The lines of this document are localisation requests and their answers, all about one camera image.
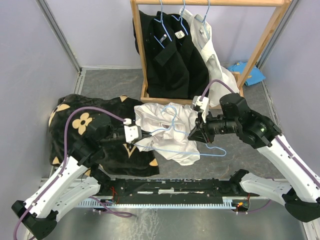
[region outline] crumpled white shirt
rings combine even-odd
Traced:
[[[233,74],[220,65],[217,53],[212,43],[212,28],[209,23],[205,21],[203,24],[202,22],[200,22],[204,19],[201,15],[193,15],[186,9],[183,11],[182,17],[188,22],[190,26],[192,42],[200,52],[202,59],[205,62],[206,67],[208,68],[210,80],[221,80],[226,85],[228,85],[235,93],[239,93],[237,82]],[[204,26],[209,35],[209,39],[207,37]],[[219,105],[220,98],[229,93],[230,91],[226,89],[226,87],[224,87],[222,84],[218,82],[213,83],[210,86],[208,95],[210,106],[215,107]]]
[[[172,107],[164,109],[166,106],[174,107],[177,114]],[[137,142],[136,146],[139,151],[155,150],[167,160],[174,160],[182,166],[192,165],[200,159],[200,155],[196,141],[189,141],[187,134],[195,127],[198,114],[189,105],[169,103],[166,106],[158,103],[145,103],[134,107],[135,124],[137,126],[147,132],[161,129],[153,132],[152,137],[147,137]]]

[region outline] blue plastic package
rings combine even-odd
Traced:
[[[239,61],[235,65],[232,65],[228,67],[227,69],[230,72],[240,72],[243,73],[247,63]],[[253,84],[260,83],[262,80],[266,79],[266,77],[262,74],[262,72],[257,68],[256,66],[253,67],[252,71],[250,72],[250,75],[245,81],[245,85],[251,86]]]

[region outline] white wall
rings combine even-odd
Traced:
[[[48,173],[48,119],[77,77],[35,0],[0,1],[0,76],[0,238],[9,240],[11,206]]]
[[[82,67],[140,67],[133,36],[129,0],[46,0]],[[164,6],[165,13],[178,13],[181,6]],[[159,5],[140,5],[155,15]],[[187,6],[193,14],[206,13],[206,6]],[[213,44],[222,63],[248,60],[273,7],[210,7]]]
[[[301,0],[262,68],[289,143],[320,174],[320,1]]]

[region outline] clothes hanger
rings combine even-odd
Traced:
[[[194,18],[194,19],[198,20],[199,22],[203,23],[203,28],[204,28],[204,31],[205,31],[206,36],[207,36],[208,39],[210,39],[210,36],[209,36],[209,34],[208,34],[208,31],[207,31],[207,28],[206,28],[206,26],[205,26],[205,23],[206,23],[206,18],[207,18],[207,14],[208,14],[209,8],[210,8],[210,0],[208,0],[208,9],[206,10],[206,13],[205,13],[205,15],[204,15],[203,20],[200,21],[200,20],[197,19],[196,17]]]
[[[161,23],[161,24],[162,24],[162,27],[163,27],[163,29],[164,29],[164,31],[165,31],[165,33],[166,33],[166,35],[167,35],[167,36],[168,36],[168,38],[170,39],[170,42],[172,42],[172,39],[171,39],[171,37],[170,37],[170,35],[169,35],[169,33],[168,33],[168,31],[167,31],[167,29],[166,29],[165,25],[164,25],[162,0],[160,0],[160,3],[161,3],[161,15],[160,15],[160,20],[155,19],[155,18],[154,18],[154,20],[155,20],[155,21],[157,21],[158,23]]]
[[[173,16],[173,15],[171,15],[171,17],[173,17],[175,20],[177,20],[177,21],[180,21],[180,22],[181,22],[181,26],[183,27],[183,29],[184,29],[184,31],[185,31],[185,33],[186,33],[186,35],[188,36],[189,34],[188,34],[188,32],[187,32],[187,30],[186,30],[185,26],[184,26],[184,25],[183,25],[183,23],[182,23],[182,20],[183,20],[182,14],[184,13],[185,8],[186,8],[186,2],[185,2],[185,0],[183,0],[183,9],[182,9],[182,12],[181,12],[181,14],[180,14],[180,17],[179,17],[179,18],[177,18],[176,16]]]

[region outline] clothing tag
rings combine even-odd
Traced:
[[[167,34],[163,35],[163,36],[160,38],[159,42],[162,43],[166,38],[167,38]]]
[[[184,34],[184,32],[183,32],[182,30],[180,30],[180,31],[177,31],[177,32],[175,33],[175,36],[176,36],[178,39],[182,39],[182,38],[185,36],[185,34]]]

